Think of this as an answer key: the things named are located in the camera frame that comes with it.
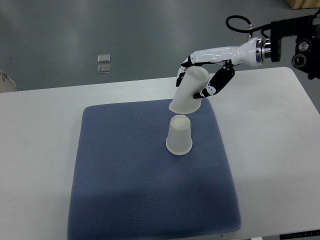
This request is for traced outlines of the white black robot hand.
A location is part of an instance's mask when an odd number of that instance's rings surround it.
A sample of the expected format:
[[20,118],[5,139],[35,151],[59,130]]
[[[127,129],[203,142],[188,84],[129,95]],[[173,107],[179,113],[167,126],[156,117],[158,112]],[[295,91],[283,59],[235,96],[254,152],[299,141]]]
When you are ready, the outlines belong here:
[[[186,71],[194,64],[219,64],[230,60],[233,65],[246,64],[251,67],[262,65],[271,59],[271,41],[268,38],[254,37],[239,46],[225,46],[198,50],[190,54],[180,65],[176,86],[179,87]],[[231,63],[225,63],[209,80],[207,86],[200,92],[196,92],[193,99],[207,98],[218,94],[235,76],[235,70]]]

